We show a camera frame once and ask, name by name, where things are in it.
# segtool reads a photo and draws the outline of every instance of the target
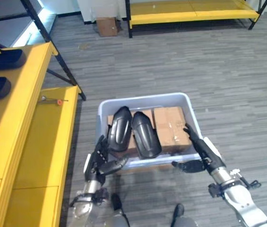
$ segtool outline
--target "plastic bin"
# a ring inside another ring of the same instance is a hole
[[[189,97],[185,93],[169,93],[153,96],[109,99],[101,102],[98,107],[98,114],[96,119],[96,141],[101,135],[107,135],[107,117],[109,115],[114,115],[114,113],[124,105],[127,106],[131,111],[151,109],[156,107],[180,106],[185,114],[186,122],[192,126],[193,130],[198,134],[200,138],[203,138]],[[200,159],[200,156],[193,148],[193,146],[191,146],[187,151],[185,151],[184,155],[171,156],[169,154],[162,154],[153,159],[142,160],[138,157],[129,158],[123,169],[155,166],[168,164],[172,161],[188,161],[195,159]]]

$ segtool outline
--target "black metal frame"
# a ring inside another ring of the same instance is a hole
[[[127,14],[127,25],[128,25],[128,35],[129,38],[132,38],[132,28],[130,28],[130,20],[131,20],[131,11],[130,11],[130,0],[125,0],[126,4],[126,14]]]
[[[56,48],[58,55],[55,56],[55,58],[57,59],[58,63],[60,64],[60,66],[62,67],[62,69],[64,70],[64,72],[66,73],[67,78],[65,78],[64,76],[61,76],[60,74],[47,69],[47,72],[54,75],[57,78],[62,79],[63,81],[66,81],[72,85],[76,85],[80,88],[81,93],[80,96],[81,98],[86,101],[86,96],[83,93],[83,90],[81,89],[81,87],[79,86],[78,82],[76,81],[76,79],[74,78],[74,76],[72,75],[70,69],[68,68],[67,64],[65,63],[64,59],[62,58],[59,50],[57,49],[56,45],[54,44],[54,42],[52,41],[52,38],[50,37],[50,35],[48,34],[48,32],[46,31],[46,28],[44,27],[44,25],[42,24],[42,22],[40,21],[38,14],[36,13],[33,5],[31,4],[31,2],[29,0],[20,0],[22,5],[24,6],[26,13],[20,13],[20,14],[13,14],[13,15],[8,15],[8,16],[4,16],[4,17],[0,17],[0,21],[3,20],[10,20],[10,19],[15,19],[15,18],[20,18],[20,17],[30,17],[32,19],[32,21],[35,23],[35,25],[37,26],[39,32],[41,33],[43,39],[45,40],[45,42],[52,42],[53,46]],[[6,46],[0,44],[0,48],[5,48]]]
[[[256,24],[256,22],[259,20],[259,18],[260,18],[260,16],[261,16],[261,14],[263,13],[263,11],[265,10],[265,8],[267,7],[267,0],[265,1],[265,3],[262,5],[262,7],[260,7],[260,5],[261,5],[261,1],[259,2],[259,10],[258,10],[258,14],[259,14],[259,16],[258,16],[258,18],[257,18],[257,20],[256,21],[252,21],[252,24],[250,25],[250,27],[249,27],[249,30],[252,30],[252,28],[254,27],[254,25]]]
[[[130,0],[125,0],[125,3],[126,3],[126,13],[127,13],[126,18],[127,18],[127,25],[128,25],[128,35],[129,35],[129,38],[132,38],[132,28],[130,28],[130,20],[131,20]],[[257,11],[257,13],[259,14],[259,17],[257,18],[256,21],[253,21],[250,19],[252,24],[250,25],[249,30],[252,30],[252,28],[254,27],[254,25],[256,24],[256,22],[258,21],[258,19],[260,18],[261,14],[263,13],[266,7],[267,7],[267,0],[262,6],[261,6],[261,0],[260,0],[258,11]]]

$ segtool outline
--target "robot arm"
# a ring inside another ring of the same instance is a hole
[[[222,197],[235,211],[238,222],[243,227],[267,227],[267,216],[254,204],[249,192],[250,188],[260,187],[261,184],[258,181],[249,184],[240,175],[239,169],[229,173],[211,141],[208,138],[200,139],[191,126],[186,124],[186,127],[184,131],[189,134],[189,138],[202,160],[186,163],[173,162],[173,166],[186,173],[207,170],[215,181],[209,185],[211,196]]]
[[[128,158],[108,161],[108,143],[101,136],[93,153],[88,154],[84,166],[85,186],[70,203],[74,207],[70,227],[92,227],[99,213],[99,204],[108,199],[107,189],[102,185],[107,175],[120,170]]]

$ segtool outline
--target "yellow shelf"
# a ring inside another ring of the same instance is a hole
[[[130,4],[132,25],[197,20],[256,20],[259,14],[244,0],[178,0]]]
[[[13,185],[4,226],[58,226],[79,89],[42,90],[66,99],[37,104]]]
[[[52,43],[21,47],[26,63],[16,70],[2,70],[0,77],[11,82],[11,92],[0,100],[0,226],[8,201],[26,135],[52,54]]]

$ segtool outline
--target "cardboard box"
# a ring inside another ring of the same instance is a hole
[[[154,127],[154,122],[153,122],[153,117],[152,117],[152,112],[151,110],[143,110],[142,111],[147,117],[149,117],[151,123],[152,123],[152,127]],[[111,125],[113,121],[113,115],[108,116],[108,124]],[[129,141],[129,145],[128,145],[128,149],[124,152],[111,152],[112,155],[114,155],[115,157],[123,157],[124,155],[129,155],[129,157],[138,157],[138,150],[133,138],[133,132],[131,131],[131,137],[130,137],[130,141]]]
[[[118,29],[115,17],[98,17],[96,24],[99,29],[100,36],[117,36]]]
[[[186,122],[180,107],[155,108],[154,119],[162,153],[181,153],[191,145],[183,131]]]

